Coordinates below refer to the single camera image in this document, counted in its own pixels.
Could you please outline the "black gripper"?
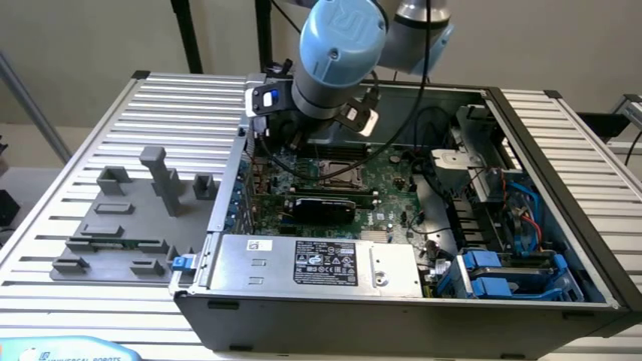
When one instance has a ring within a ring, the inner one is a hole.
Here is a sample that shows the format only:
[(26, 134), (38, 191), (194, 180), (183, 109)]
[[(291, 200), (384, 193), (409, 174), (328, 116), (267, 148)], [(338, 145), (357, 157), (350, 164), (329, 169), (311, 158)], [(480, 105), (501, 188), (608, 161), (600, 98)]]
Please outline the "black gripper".
[(270, 146), (275, 149), (301, 150), (313, 135), (328, 130), (333, 119), (318, 120), (299, 111), (285, 111), (270, 116)]

